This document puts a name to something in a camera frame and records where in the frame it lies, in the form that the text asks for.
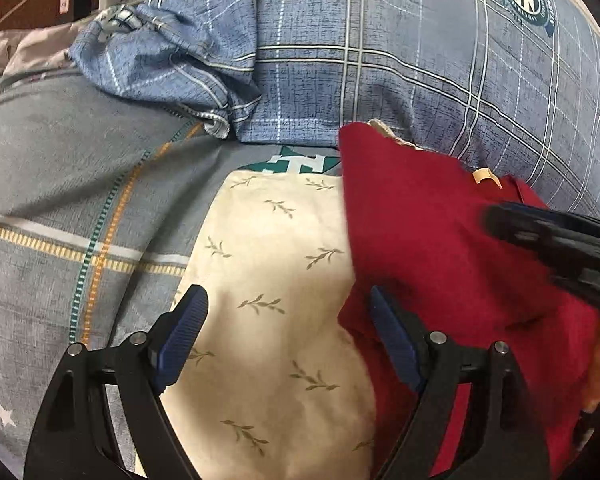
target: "leaf print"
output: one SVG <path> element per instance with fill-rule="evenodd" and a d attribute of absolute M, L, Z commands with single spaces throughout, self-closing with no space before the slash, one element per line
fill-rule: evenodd
<path fill-rule="evenodd" d="M 220 422 L 234 428 L 236 442 L 240 442 L 240 438 L 244 437 L 247 441 L 251 442 L 251 447 L 253 447 L 253 449 L 255 449 L 260 456 L 264 456 L 264 450 L 260 447 L 260 444 L 268 444 L 269 441 L 262 438 L 255 438 L 249 431 L 247 431 L 252 430 L 253 426 L 240 426 L 232 420 L 221 420 Z"/>
<path fill-rule="evenodd" d="M 273 206 L 273 211 L 276 211 L 277 209 L 280 209 L 280 211 L 282 211 L 284 214 L 286 214 L 289 218 L 293 218 L 294 216 L 291 214 L 292 211 L 295 211 L 295 209 L 291 209 L 290 207 L 287 207 L 284 205 L 285 201 L 281 200 L 280 202 L 274 202 L 273 200 L 265 200 L 264 201 L 265 204 L 271 204 Z"/>
<path fill-rule="evenodd" d="M 322 372 L 320 370 L 318 370 L 314 378 L 304 373 L 304 370 L 302 370 L 302 368 L 299 367 L 297 362 L 291 361 L 291 364 L 296 369 L 296 373 L 289 375 L 289 377 L 293 379 L 302 379 L 309 383 L 309 386 L 307 386 L 304 389 L 306 392 L 310 392 L 311 390 L 315 390 L 316 388 L 324 388 L 325 390 L 330 392 L 331 390 L 335 390 L 336 388 L 340 387 L 339 384 L 327 384 L 326 382 L 324 382 L 324 380 L 322 380 Z"/>
<path fill-rule="evenodd" d="M 314 182 L 313 180 L 311 180 L 310 178 L 308 178 L 306 180 L 306 184 L 304 184 L 305 186 L 311 186 L 311 187 L 315 187 L 316 191 L 322 191 L 323 189 L 333 189 L 335 186 L 327 186 L 324 183 L 324 179 L 322 179 L 320 182 Z"/>
<path fill-rule="evenodd" d="M 276 298 L 275 300 L 269 302 L 260 301 L 262 298 L 264 298 L 264 294 L 260 294 L 255 300 L 244 300 L 236 308 L 242 308 L 244 306 L 249 305 L 253 310 L 256 311 L 256 314 L 258 314 L 258 316 L 260 315 L 261 308 L 268 308 L 269 310 L 273 310 L 279 314 L 286 314 L 286 311 L 284 309 L 276 306 L 278 303 L 280 303 L 280 301 L 282 301 L 280 298 Z"/>
<path fill-rule="evenodd" d="M 213 251 L 211 253 L 212 256 L 214 254 L 220 254 L 223 258 L 231 257 L 230 254 L 227 254 L 224 252 L 224 249 L 222 248 L 222 241 L 218 245 L 216 245 L 214 243 L 214 241 L 211 239 L 211 236 L 207 237 L 207 239 L 209 240 L 209 245 L 205 245 L 205 249 L 211 249 Z"/>
<path fill-rule="evenodd" d="M 238 187 L 238 186 L 246 186 L 249 187 L 249 183 L 254 179 L 254 176 L 250 176 L 248 178 L 245 178 L 244 180 L 241 180 L 240 182 L 236 182 L 235 184 L 233 184 L 229 189 L 233 189 L 234 187 Z"/>
<path fill-rule="evenodd" d="M 216 354 L 214 354 L 213 352 L 198 352 L 195 348 L 192 348 L 191 352 L 189 353 L 189 357 L 187 357 L 187 361 L 189 359 L 194 359 L 196 362 L 196 366 L 198 366 L 200 364 L 200 361 L 202 361 L 202 359 L 204 359 L 207 356 L 216 357 Z"/>
<path fill-rule="evenodd" d="M 331 257 L 334 254 L 344 254 L 344 251 L 341 251 L 339 249 L 327 249 L 324 247 L 319 247 L 318 250 L 322 251 L 322 253 L 318 254 L 317 256 L 305 256 L 304 257 L 306 260 L 311 260 L 309 265 L 306 266 L 306 270 L 311 269 L 311 267 L 313 267 L 316 263 L 318 263 L 320 260 L 323 260 L 325 258 L 327 258 L 327 261 L 329 263 L 331 263 Z"/>
<path fill-rule="evenodd" d="M 363 447 L 373 447 L 374 445 L 374 439 L 370 439 L 370 440 L 362 440 L 359 443 L 356 444 L 356 447 L 352 449 L 352 451 L 357 451 L 359 449 L 362 449 Z"/>

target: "white star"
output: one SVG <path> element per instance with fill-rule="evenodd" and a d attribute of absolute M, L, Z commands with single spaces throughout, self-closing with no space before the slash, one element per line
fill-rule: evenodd
<path fill-rule="evenodd" d="M 11 420 L 11 413 L 13 410 L 5 410 L 0 404 L 0 420 L 2 421 L 2 427 L 6 427 L 7 424 L 11 424 L 14 428 L 16 425 Z"/>

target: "red garment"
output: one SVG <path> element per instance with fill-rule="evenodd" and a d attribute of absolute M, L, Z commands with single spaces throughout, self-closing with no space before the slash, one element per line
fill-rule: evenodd
<path fill-rule="evenodd" d="M 428 330 L 466 346 L 510 345 L 559 474 L 572 457 L 597 315 L 555 288 L 528 251 L 491 238 L 479 221 L 490 203 L 544 204 L 513 177 L 500 179 L 503 189 L 492 180 L 476 184 L 455 158 L 400 146 L 366 124 L 340 130 L 340 151 L 356 285 L 338 319 L 365 359 L 376 394 L 374 469 L 415 400 L 398 382 L 366 312 L 370 287 L 382 285 Z M 463 422 L 454 409 L 433 473 L 451 464 Z"/>

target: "blue plaid bedding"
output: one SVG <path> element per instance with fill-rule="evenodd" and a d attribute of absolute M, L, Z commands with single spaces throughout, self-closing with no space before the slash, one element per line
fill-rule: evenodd
<path fill-rule="evenodd" d="M 72 47 L 107 92 L 181 103 L 245 142 L 334 146 L 344 123 L 380 118 L 600 218 L 600 34 L 574 0 L 142 0 L 132 12 L 135 26 L 104 34 L 110 12 Z"/>

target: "cream cloth with leaf print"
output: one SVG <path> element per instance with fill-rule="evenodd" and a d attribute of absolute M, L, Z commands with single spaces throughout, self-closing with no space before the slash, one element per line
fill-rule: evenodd
<path fill-rule="evenodd" d="M 354 282 L 342 179 L 235 171 L 174 304 L 209 313 L 161 400 L 203 480 L 366 480 L 374 394 L 337 315 Z"/>

